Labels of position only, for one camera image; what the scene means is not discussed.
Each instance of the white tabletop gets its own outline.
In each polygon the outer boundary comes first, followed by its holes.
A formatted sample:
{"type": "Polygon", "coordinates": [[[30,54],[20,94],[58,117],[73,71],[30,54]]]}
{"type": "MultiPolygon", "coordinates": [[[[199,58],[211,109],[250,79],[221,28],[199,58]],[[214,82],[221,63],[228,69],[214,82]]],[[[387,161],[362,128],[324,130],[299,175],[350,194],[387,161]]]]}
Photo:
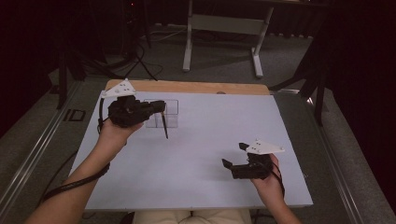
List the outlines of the white tabletop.
{"type": "MultiPolygon", "coordinates": [[[[139,92],[136,98],[178,100],[177,128],[141,128],[111,162],[87,210],[263,207],[247,179],[233,179],[221,159],[247,164],[238,143],[256,138],[285,148],[277,153],[289,206],[313,204],[273,96],[139,92]]],[[[106,99],[107,107],[115,99],[106,99]]],[[[98,104],[72,171],[96,143],[98,104]]]]}

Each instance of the desk leg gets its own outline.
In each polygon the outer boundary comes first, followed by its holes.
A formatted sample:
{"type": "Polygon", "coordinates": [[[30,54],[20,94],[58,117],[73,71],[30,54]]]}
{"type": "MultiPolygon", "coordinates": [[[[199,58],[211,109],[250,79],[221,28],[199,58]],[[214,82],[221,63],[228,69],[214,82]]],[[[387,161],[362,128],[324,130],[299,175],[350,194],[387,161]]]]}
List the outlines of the desk leg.
{"type": "Polygon", "coordinates": [[[273,7],[268,8],[267,16],[265,21],[262,23],[262,30],[259,35],[259,42],[257,43],[256,48],[251,49],[251,56],[253,59],[254,70],[256,71],[256,77],[261,78],[262,74],[262,63],[260,62],[260,48],[262,47],[262,41],[265,38],[265,34],[267,33],[268,25],[270,24],[271,16],[274,11],[273,7]]]}
{"type": "Polygon", "coordinates": [[[189,72],[190,71],[190,64],[191,64],[191,26],[192,20],[192,0],[189,1],[189,17],[187,18],[187,44],[186,44],[186,51],[184,52],[184,62],[183,62],[183,71],[189,72]]]}

